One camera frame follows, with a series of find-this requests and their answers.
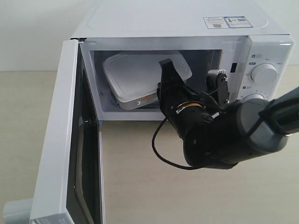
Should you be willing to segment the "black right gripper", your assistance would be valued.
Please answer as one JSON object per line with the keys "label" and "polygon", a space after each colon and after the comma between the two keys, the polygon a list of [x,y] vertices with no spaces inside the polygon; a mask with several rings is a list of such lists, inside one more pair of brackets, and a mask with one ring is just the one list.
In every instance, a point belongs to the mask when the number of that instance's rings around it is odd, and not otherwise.
{"label": "black right gripper", "polygon": [[157,96],[162,114],[180,138],[196,124],[209,124],[220,111],[219,104],[207,93],[197,93],[186,86],[171,59],[159,62],[162,73]]}

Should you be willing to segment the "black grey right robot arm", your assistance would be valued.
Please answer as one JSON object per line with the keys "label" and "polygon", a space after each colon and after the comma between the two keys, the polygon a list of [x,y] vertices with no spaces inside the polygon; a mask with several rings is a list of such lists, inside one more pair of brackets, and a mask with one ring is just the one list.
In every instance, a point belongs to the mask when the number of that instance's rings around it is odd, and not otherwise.
{"label": "black grey right robot arm", "polygon": [[299,131],[299,90],[267,101],[252,98],[229,102],[225,70],[211,70],[207,91],[185,84],[172,60],[160,62],[157,97],[165,121],[183,142],[183,169],[231,169],[239,162],[282,150],[288,137]]}

